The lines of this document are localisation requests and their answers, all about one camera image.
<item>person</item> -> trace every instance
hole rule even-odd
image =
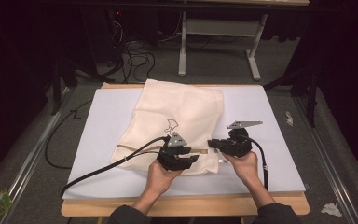
[[[297,224],[301,223],[292,207],[276,203],[257,174],[257,155],[249,152],[241,158],[235,158],[223,153],[231,162],[236,175],[250,191],[257,207],[258,216],[254,224]],[[148,222],[147,213],[161,194],[168,190],[173,180],[182,171],[166,171],[158,161],[154,161],[148,170],[144,192],[132,206],[122,205],[109,217],[109,224],[145,224]]]

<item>wrist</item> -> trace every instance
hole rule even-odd
[[[133,208],[141,211],[143,214],[147,215],[153,204],[156,202],[158,197],[160,196],[159,193],[153,190],[147,190],[141,194],[138,200],[133,204]]]

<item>wooden table edge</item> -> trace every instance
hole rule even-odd
[[[310,206],[304,192],[271,193],[277,203],[292,206],[297,215],[306,215]],[[109,217],[123,204],[132,205],[137,198],[64,200],[65,217]],[[257,214],[250,194],[213,196],[176,196],[159,198],[149,212],[151,217],[225,217]]]

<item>white paper scrap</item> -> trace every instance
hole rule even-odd
[[[289,111],[286,111],[286,117],[287,117],[286,123],[289,124],[290,126],[293,126],[293,118]]]
[[[333,215],[336,217],[342,217],[341,212],[339,212],[337,208],[337,204],[333,203],[327,203],[324,205],[324,208],[322,209],[321,213],[327,213],[329,215]]]

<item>crumpled fabric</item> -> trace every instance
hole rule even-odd
[[[212,138],[223,108],[222,91],[148,79],[134,108],[131,124],[118,141],[110,161],[119,161],[151,140],[176,132],[186,140],[186,147],[208,150],[182,175],[217,173],[219,158],[207,141]],[[163,144],[163,141],[153,143],[143,151],[159,152]],[[147,153],[120,167],[147,172],[156,157],[157,153]]]
[[[337,204],[333,203],[327,203],[324,205],[324,208],[322,209],[321,213],[327,213],[329,215],[333,215],[336,217],[342,217],[341,212],[339,212],[337,208]]]

